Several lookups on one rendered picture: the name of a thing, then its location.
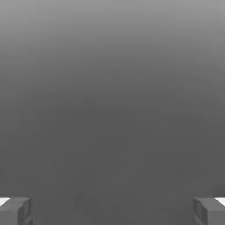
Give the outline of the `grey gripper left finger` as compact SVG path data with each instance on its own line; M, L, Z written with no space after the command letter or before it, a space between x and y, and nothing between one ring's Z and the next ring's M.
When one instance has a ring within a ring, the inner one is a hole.
M33 225L32 199L0 197L0 225Z

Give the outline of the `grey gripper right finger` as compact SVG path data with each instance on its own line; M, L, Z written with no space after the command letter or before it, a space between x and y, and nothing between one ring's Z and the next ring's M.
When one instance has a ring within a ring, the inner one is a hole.
M196 225L225 225L225 197L194 198L193 221Z

